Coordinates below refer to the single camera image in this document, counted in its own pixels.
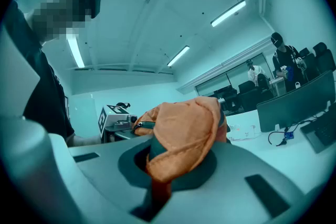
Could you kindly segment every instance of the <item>desk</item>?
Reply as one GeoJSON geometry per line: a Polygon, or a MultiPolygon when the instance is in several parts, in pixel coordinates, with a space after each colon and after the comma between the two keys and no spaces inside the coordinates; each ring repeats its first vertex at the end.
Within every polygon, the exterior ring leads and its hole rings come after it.
{"type": "MultiPolygon", "coordinates": [[[[228,116],[227,124],[240,126],[255,125],[255,132],[260,132],[257,110],[228,116]]],[[[275,145],[270,145],[267,139],[268,132],[260,132],[257,138],[251,140],[231,141],[231,143],[252,152],[282,172],[306,194],[314,187],[327,182],[329,179],[336,164],[336,143],[316,154],[309,141],[302,134],[300,130],[302,126],[304,124],[295,130],[294,139],[288,140],[287,144],[283,146],[276,147],[275,145]]],[[[282,134],[273,134],[270,140],[272,144],[277,145],[281,142],[282,138],[282,134]]]]}
{"type": "Polygon", "coordinates": [[[270,80],[269,85],[275,86],[277,96],[281,96],[286,93],[285,79],[283,77],[270,80]]]}

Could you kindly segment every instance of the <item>orange fabric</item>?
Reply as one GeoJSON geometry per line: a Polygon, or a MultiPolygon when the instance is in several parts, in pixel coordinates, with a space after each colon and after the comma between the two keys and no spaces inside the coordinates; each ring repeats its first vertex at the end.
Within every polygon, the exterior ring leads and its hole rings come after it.
{"type": "Polygon", "coordinates": [[[196,97],[180,103],[162,103],[137,122],[155,122],[154,130],[138,128],[137,135],[154,133],[166,152],[149,161],[146,170],[153,180],[169,183],[190,172],[206,156],[215,140],[226,142],[226,119],[220,121],[216,98],[196,97]]]}

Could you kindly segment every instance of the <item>person wearing cap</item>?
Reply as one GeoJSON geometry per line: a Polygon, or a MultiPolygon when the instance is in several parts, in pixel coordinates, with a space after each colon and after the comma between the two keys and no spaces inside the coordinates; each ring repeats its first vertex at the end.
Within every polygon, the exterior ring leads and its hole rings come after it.
{"type": "Polygon", "coordinates": [[[98,15],[99,8],[100,0],[44,0],[23,14],[12,1],[3,20],[13,43],[40,77],[25,107],[25,118],[61,135],[68,146],[98,144],[100,135],[85,139],[75,134],[66,115],[63,88],[42,47],[67,29],[82,27],[86,17],[98,15]]]}
{"type": "Polygon", "coordinates": [[[253,81],[256,86],[258,86],[258,75],[263,74],[266,76],[266,73],[264,69],[261,66],[254,66],[253,61],[251,59],[248,59],[246,61],[246,64],[248,66],[248,80],[253,81]]]}
{"type": "Polygon", "coordinates": [[[300,85],[303,85],[304,78],[302,71],[296,63],[296,59],[300,56],[297,49],[293,46],[285,45],[282,36],[277,32],[272,34],[271,41],[277,48],[273,55],[273,64],[277,76],[285,78],[286,91],[289,92],[294,90],[296,88],[296,82],[299,82],[300,85]],[[290,70],[290,76],[288,76],[288,71],[283,72],[281,67],[283,70],[285,70],[285,67],[287,70],[290,70]]]}

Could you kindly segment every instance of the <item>fluorescent light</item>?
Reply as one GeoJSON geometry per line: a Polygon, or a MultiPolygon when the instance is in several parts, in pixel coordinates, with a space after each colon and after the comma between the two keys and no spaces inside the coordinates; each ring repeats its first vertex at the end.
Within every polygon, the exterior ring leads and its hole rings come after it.
{"type": "Polygon", "coordinates": [[[246,2],[245,0],[240,1],[239,3],[237,3],[236,5],[234,5],[233,7],[229,8],[226,12],[224,12],[223,14],[219,15],[216,19],[214,19],[211,22],[211,25],[213,27],[215,27],[216,25],[220,24],[222,21],[224,21],[227,17],[229,17],[230,15],[232,15],[233,13],[235,13],[236,11],[240,10],[242,7],[245,7],[246,2]]]}
{"type": "Polygon", "coordinates": [[[79,52],[76,36],[75,35],[68,36],[67,39],[68,39],[72,55],[74,56],[77,66],[79,68],[85,67],[83,60],[82,60],[82,56],[80,55],[80,52],[79,52]]]}
{"type": "Polygon", "coordinates": [[[171,67],[177,60],[181,58],[188,50],[190,49],[189,46],[185,46],[169,63],[167,66],[171,67]]]}

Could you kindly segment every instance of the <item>black monitor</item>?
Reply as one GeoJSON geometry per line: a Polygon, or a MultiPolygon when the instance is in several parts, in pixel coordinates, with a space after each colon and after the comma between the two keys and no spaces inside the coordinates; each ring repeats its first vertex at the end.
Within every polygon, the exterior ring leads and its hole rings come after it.
{"type": "Polygon", "coordinates": [[[257,104],[262,132],[291,126],[327,108],[335,102],[335,83],[332,71],[327,71],[307,84],[275,99],[257,104]]]}

